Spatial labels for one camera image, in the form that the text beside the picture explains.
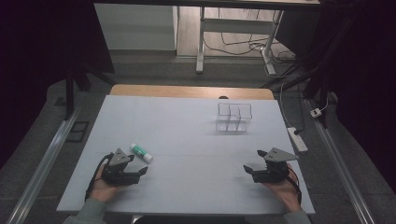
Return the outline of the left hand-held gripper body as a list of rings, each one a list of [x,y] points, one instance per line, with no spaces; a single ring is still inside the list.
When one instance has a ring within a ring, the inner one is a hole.
[[[111,154],[111,158],[105,164],[102,178],[109,185],[129,186],[137,184],[140,180],[138,173],[125,173],[124,169],[130,163],[128,155],[120,148]]]

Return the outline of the person's left hand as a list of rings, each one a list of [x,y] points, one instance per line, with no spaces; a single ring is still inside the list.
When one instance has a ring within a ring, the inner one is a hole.
[[[93,187],[89,193],[89,198],[96,201],[107,203],[109,202],[123,186],[112,186],[107,184],[102,178],[103,169],[100,168],[93,180]]]

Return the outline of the white frame desk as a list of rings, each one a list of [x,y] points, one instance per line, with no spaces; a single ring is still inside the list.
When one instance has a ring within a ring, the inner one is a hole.
[[[233,33],[268,35],[267,42],[264,47],[261,47],[260,53],[264,60],[265,71],[268,75],[274,76],[276,74],[276,70],[274,68],[273,61],[270,58],[270,50],[276,37],[276,31],[282,15],[283,10],[276,10],[274,12],[274,18],[271,21],[246,21],[220,18],[207,19],[205,17],[205,7],[200,7],[199,42],[195,68],[196,73],[202,74],[204,70],[204,34]]]

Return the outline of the black floor frame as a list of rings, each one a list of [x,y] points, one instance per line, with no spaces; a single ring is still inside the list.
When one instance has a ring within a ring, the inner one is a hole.
[[[66,141],[69,143],[81,143],[88,131],[89,124],[88,121],[75,121]]]

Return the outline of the black metal stand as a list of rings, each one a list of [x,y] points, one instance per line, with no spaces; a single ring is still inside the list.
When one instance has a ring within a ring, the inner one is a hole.
[[[117,82],[98,69],[86,63],[72,63],[66,72],[66,114],[64,119],[70,120],[72,113],[75,111],[74,84],[77,84],[81,91],[88,91],[92,84],[88,79],[88,74],[98,77],[110,86],[114,86]]]
[[[297,59],[280,77],[262,85],[269,88],[302,66],[304,73],[287,82],[286,90],[309,79],[303,91],[305,99],[312,99],[320,91],[319,106],[326,107],[330,90],[331,62],[356,16],[346,12],[285,11],[277,30],[278,40],[297,50]]]

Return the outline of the green and white glue stick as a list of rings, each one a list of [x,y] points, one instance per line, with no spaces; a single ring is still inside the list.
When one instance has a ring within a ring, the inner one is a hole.
[[[153,157],[149,154],[145,149],[137,144],[131,144],[130,149],[132,152],[139,158],[141,158],[146,163],[151,163],[153,161]]]

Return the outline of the white table mat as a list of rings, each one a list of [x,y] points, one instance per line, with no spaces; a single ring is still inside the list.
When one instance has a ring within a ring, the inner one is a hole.
[[[137,144],[152,155],[127,166],[147,173],[120,191],[107,208],[141,215],[276,215],[283,204],[244,170],[264,168],[259,150],[292,152],[275,100],[252,100],[252,119],[241,133],[216,128],[219,100],[108,95],[58,205],[76,212],[99,161]]]

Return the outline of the white cabinet panel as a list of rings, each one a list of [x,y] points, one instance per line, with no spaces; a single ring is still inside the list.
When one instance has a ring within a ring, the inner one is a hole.
[[[109,49],[175,50],[177,7],[94,4]]]

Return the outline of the clear plastic organizer box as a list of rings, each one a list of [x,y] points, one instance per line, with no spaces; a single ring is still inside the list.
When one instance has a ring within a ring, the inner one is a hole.
[[[251,120],[251,104],[218,104],[218,116],[216,120],[218,132],[245,132]]]

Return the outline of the white power strip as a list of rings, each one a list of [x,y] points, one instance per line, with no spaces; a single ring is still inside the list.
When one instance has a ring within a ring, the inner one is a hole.
[[[292,143],[296,146],[299,152],[306,152],[308,150],[303,138],[299,135],[299,132],[294,127],[287,129]]]

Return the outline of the person's right hand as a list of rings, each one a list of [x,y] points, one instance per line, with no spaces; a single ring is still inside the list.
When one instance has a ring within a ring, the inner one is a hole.
[[[299,193],[296,189],[299,181],[290,164],[288,164],[288,168],[290,173],[287,179],[278,183],[263,183],[263,185],[275,194],[288,212],[298,212],[302,210]]]

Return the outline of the aluminium floor rail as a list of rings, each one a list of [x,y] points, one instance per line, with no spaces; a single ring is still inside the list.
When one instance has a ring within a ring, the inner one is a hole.
[[[329,130],[317,119],[314,119],[314,123],[361,224],[375,224],[374,216],[366,201],[363,199],[360,189],[352,178]]]
[[[68,119],[64,119],[58,128],[56,134],[52,138],[49,147],[46,150],[42,160],[38,164],[32,178],[28,182],[24,189],[21,197],[19,198],[16,206],[12,213],[7,219],[6,224],[23,224],[27,218],[35,199],[42,186],[47,179],[50,169],[59,155],[59,152],[64,144],[66,136],[69,134],[78,114],[79,108],[76,108],[69,116]]]

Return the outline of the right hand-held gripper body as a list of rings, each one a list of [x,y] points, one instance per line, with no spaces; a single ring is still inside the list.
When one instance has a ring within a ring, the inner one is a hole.
[[[265,170],[255,171],[252,176],[255,183],[277,183],[289,176],[288,161],[296,161],[298,156],[287,151],[273,147],[263,158],[266,163]]]

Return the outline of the black curtain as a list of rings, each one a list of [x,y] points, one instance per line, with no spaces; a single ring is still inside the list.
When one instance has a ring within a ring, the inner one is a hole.
[[[331,62],[336,115],[396,193],[396,0],[320,0],[356,16]]]
[[[0,0],[0,168],[80,64],[114,71],[94,0]]]

